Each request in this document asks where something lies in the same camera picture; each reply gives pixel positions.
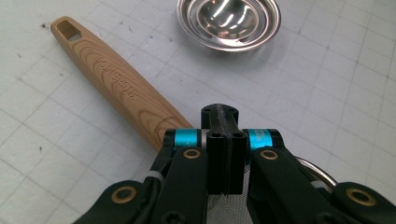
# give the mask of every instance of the brass screw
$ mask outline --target brass screw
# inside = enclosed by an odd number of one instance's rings
[[[193,160],[201,156],[201,152],[197,149],[187,149],[183,152],[183,156],[187,159]]]
[[[132,186],[123,186],[114,190],[111,195],[113,203],[128,203],[136,196],[136,189]]]
[[[368,207],[376,205],[376,200],[373,197],[373,195],[367,193],[362,189],[355,189],[355,188],[347,189],[346,195],[350,200],[352,200],[355,203],[359,203],[361,205]]]
[[[274,161],[279,157],[273,150],[263,150],[260,155],[269,161]]]

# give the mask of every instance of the bowl rim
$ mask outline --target bowl rim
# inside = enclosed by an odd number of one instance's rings
[[[190,21],[188,20],[189,16],[189,11],[191,11],[189,8],[191,7],[191,4],[195,4],[197,1],[207,1],[207,0],[178,0],[177,1],[177,19],[183,28],[183,30],[190,36],[192,37],[195,41],[199,42],[202,45],[205,45],[209,48],[212,49],[217,49],[217,50],[222,50],[222,51],[229,51],[229,52],[238,52],[238,51],[248,51],[252,49],[256,49],[263,45],[264,43],[268,42],[274,35],[276,35],[277,31],[280,28],[280,23],[281,23],[281,15],[280,15],[280,10],[279,6],[277,5],[275,0],[250,0],[252,2],[255,2],[257,4],[261,4],[263,7],[265,7],[265,11],[263,14],[265,14],[267,20],[272,20],[273,24],[271,28],[266,27],[262,34],[259,35],[259,37],[251,42],[248,42],[246,45],[243,46],[227,46],[227,45],[214,45],[213,42],[206,41],[202,39],[198,34],[196,34],[193,31],[193,28],[191,28]]]

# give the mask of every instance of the cutting mat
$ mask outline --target cutting mat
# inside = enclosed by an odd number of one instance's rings
[[[84,79],[50,33],[89,28],[192,125],[240,111],[241,128],[280,130],[287,148],[396,203],[396,3],[278,0],[260,49],[224,53],[181,30],[176,0],[0,3],[0,223],[70,223],[114,182],[142,179],[155,152]]]

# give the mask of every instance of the rectangular hole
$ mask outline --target rectangular hole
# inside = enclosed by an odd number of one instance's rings
[[[57,25],[57,28],[68,41],[76,41],[82,38],[81,31],[73,26],[69,21],[61,21]]]

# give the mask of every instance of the zip tie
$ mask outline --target zip tie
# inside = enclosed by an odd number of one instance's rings
[[[157,178],[161,181],[161,183],[163,183],[163,181],[165,180],[165,178],[163,178],[163,175],[158,171],[148,171],[146,177]]]

